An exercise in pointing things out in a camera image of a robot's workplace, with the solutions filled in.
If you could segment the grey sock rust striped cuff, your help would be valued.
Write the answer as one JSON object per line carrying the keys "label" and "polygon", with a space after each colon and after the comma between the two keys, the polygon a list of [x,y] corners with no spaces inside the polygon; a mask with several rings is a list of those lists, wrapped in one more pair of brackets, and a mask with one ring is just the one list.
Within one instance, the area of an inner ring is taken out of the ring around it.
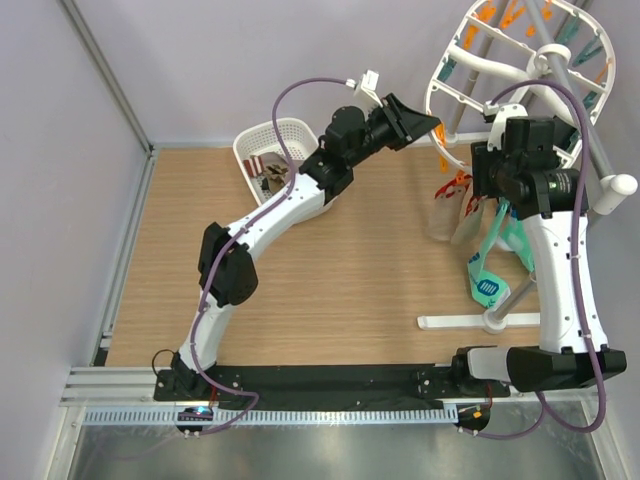
{"label": "grey sock rust striped cuff", "polygon": [[250,178],[256,178],[264,173],[265,167],[259,155],[252,155],[243,161],[244,168]]}

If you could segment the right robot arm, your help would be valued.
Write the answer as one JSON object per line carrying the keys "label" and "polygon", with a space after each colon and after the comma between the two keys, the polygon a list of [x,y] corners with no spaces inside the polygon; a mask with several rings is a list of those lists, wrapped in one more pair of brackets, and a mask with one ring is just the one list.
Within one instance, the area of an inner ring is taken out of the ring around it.
{"label": "right robot arm", "polygon": [[610,348],[593,298],[586,230],[588,199],[576,169],[563,169],[547,117],[506,120],[501,146],[471,147],[474,192],[514,208],[533,253],[540,305],[539,343],[528,347],[468,347],[450,372],[453,389],[475,395],[487,380],[521,392],[586,388],[627,368]]}

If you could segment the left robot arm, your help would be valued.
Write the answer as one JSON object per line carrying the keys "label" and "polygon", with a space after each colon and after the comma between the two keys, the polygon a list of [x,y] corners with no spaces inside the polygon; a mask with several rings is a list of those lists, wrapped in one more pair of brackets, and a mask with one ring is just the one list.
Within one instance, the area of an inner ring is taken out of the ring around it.
{"label": "left robot arm", "polygon": [[316,150],[270,200],[226,227],[210,224],[198,269],[201,298],[189,335],[171,362],[176,386],[190,400],[208,395],[209,369],[235,308],[258,286],[255,263],[291,226],[322,210],[354,180],[354,168],[384,148],[398,151],[440,125],[435,116],[385,96],[369,113],[347,106],[332,116]]}

